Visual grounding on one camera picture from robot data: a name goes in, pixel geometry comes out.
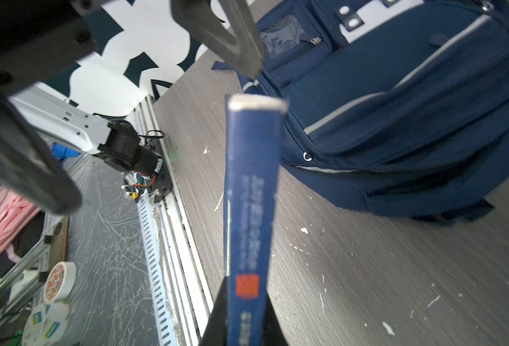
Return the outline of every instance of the tape roll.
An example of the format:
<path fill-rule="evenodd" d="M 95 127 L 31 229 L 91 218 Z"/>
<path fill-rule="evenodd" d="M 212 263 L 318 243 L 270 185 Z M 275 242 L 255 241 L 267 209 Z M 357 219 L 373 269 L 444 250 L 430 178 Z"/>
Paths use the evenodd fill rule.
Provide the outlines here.
<path fill-rule="evenodd" d="M 76 264 L 58 262 L 50 271 L 43 290 L 43 300 L 47 303 L 63 301 L 68 297 L 76 281 Z"/>
<path fill-rule="evenodd" d="M 23 346 L 48 346 L 60 341 L 70 309 L 65 303 L 40 304 L 29 315 L 23 329 Z"/>

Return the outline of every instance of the floor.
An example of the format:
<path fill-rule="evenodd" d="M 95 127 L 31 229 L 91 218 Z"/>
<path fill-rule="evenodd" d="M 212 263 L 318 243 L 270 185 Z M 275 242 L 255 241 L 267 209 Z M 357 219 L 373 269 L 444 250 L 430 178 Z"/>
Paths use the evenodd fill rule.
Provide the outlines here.
<path fill-rule="evenodd" d="M 158 345 L 137 207 L 122 197 L 119 172 L 91 156 L 80 164 L 72 178 L 83 205 L 70 216 L 67 249 L 78 275 L 57 345 Z"/>
<path fill-rule="evenodd" d="M 258 0 L 253 16 L 276 3 Z M 216 59 L 204 54 L 155 104 L 213 295 L 223 95 L 241 92 L 233 72 L 210 70 Z M 279 179 L 269 293 L 291 345 L 509 345 L 509 179 L 487 197 L 493 213 L 452 228 L 337 209 Z"/>

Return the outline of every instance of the orange square logo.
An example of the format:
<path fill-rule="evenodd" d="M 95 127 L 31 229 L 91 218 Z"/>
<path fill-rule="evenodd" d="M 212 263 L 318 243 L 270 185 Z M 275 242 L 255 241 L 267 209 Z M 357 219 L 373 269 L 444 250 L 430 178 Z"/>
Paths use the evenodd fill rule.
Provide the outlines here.
<path fill-rule="evenodd" d="M 235 295 L 244 300 L 258 298 L 260 277 L 258 274 L 240 274 L 235 277 Z"/>

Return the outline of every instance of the backpack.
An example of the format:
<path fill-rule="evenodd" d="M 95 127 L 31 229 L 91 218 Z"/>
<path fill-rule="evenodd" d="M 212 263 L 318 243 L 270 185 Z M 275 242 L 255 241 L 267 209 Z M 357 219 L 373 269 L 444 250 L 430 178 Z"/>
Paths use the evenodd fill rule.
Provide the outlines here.
<path fill-rule="evenodd" d="M 504 0 L 284 0 L 258 22 L 281 163 L 334 205 L 451 225 L 509 176 Z M 227 68 L 223 63 L 214 69 Z"/>

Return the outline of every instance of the pink cloth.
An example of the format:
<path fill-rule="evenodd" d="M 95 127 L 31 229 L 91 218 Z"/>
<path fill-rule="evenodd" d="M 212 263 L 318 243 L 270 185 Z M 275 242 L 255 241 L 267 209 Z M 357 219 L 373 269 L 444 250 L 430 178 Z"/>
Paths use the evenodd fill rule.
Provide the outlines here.
<path fill-rule="evenodd" d="M 0 253 L 9 248 L 16 235 L 39 211 L 30 201 L 0 187 Z"/>

